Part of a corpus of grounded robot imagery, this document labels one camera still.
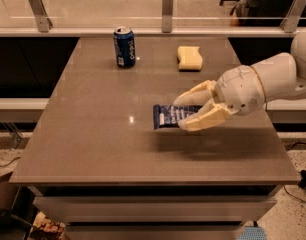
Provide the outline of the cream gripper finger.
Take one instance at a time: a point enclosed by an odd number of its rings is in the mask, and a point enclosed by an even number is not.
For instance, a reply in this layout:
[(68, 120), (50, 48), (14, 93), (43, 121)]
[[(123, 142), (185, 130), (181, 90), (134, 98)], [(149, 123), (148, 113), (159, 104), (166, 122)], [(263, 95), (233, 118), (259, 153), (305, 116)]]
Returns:
[(186, 131), (200, 131), (218, 126), (232, 115), (225, 103), (216, 103), (211, 99), (197, 113), (180, 120), (178, 126)]
[(190, 90), (184, 92), (178, 96), (173, 104), (175, 106), (184, 106), (184, 105), (197, 105), (202, 106), (207, 101), (216, 96), (215, 94), (215, 80), (206, 80)]

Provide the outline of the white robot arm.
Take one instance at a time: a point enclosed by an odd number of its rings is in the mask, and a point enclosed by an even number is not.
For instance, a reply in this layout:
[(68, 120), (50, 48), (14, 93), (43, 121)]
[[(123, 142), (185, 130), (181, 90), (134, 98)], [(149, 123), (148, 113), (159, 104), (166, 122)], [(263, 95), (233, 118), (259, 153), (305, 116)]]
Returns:
[(296, 34), (289, 52), (250, 66), (225, 71), (218, 80), (206, 80), (178, 96), (175, 106), (199, 110), (178, 121), (186, 131), (200, 131), (244, 116), (277, 99), (306, 98), (306, 28)]

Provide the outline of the white rounded gripper body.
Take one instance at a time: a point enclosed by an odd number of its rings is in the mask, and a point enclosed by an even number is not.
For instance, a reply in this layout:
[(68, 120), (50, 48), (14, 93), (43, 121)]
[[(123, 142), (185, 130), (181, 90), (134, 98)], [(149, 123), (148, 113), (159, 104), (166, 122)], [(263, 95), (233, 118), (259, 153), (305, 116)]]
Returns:
[(216, 103), (231, 115), (247, 115), (263, 108), (265, 94), (256, 71), (250, 66), (238, 66), (225, 71), (215, 85)]

